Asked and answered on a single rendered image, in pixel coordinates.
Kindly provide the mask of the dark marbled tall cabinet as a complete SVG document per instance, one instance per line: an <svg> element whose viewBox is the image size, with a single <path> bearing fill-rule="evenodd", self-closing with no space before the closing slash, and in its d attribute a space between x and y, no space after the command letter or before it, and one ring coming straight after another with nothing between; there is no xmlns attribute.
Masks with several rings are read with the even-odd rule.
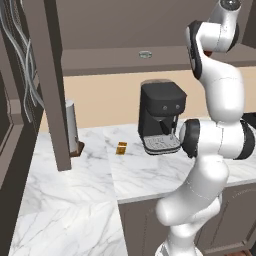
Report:
<svg viewBox="0 0 256 256"><path fill-rule="evenodd" d="M8 256L43 110L32 97L28 40L14 0L0 0L0 256Z"/></svg>

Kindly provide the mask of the brown base cabinet run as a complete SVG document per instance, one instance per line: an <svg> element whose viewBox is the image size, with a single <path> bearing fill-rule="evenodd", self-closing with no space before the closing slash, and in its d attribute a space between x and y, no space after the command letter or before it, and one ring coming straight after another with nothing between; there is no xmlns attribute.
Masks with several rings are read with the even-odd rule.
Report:
<svg viewBox="0 0 256 256"><path fill-rule="evenodd" d="M256 256L256 183L227 187L219 214L197 233L196 247L204 256ZM119 212L128 256L154 256L168 228L157 220L157 200L125 203Z"/></svg>

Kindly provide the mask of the small golden can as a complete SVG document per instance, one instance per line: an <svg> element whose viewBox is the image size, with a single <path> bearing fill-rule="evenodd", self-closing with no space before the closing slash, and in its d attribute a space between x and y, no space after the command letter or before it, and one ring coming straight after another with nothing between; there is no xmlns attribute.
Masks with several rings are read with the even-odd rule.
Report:
<svg viewBox="0 0 256 256"><path fill-rule="evenodd" d="M116 148L117 155L124 155L126 152L127 143L126 142L119 142Z"/></svg>

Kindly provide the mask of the black coffee machine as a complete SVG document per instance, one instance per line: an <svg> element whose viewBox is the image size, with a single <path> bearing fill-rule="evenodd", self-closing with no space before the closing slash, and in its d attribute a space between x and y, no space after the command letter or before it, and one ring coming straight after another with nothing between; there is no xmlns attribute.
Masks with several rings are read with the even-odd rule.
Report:
<svg viewBox="0 0 256 256"><path fill-rule="evenodd" d="M149 155L177 152L179 115L185 110L187 94L173 81L152 79L141 83L138 134Z"/></svg>

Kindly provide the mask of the silver cylinder on brown base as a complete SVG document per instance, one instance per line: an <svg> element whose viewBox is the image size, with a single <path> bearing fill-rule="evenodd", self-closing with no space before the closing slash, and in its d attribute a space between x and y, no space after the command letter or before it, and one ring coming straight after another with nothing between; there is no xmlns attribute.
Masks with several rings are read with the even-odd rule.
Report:
<svg viewBox="0 0 256 256"><path fill-rule="evenodd" d="M70 156L78 157L82 153L84 143L79 140L75 115L75 105L74 102L69 99L66 100L66 117Z"/></svg>

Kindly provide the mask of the brown upper wall cabinet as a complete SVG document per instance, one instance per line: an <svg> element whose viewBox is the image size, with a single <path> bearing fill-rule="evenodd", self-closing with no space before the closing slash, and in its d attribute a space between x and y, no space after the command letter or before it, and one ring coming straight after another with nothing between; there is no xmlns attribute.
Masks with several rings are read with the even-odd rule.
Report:
<svg viewBox="0 0 256 256"><path fill-rule="evenodd" d="M217 0L56 2L63 74L75 76L188 69L185 28L207 20Z"/></svg>

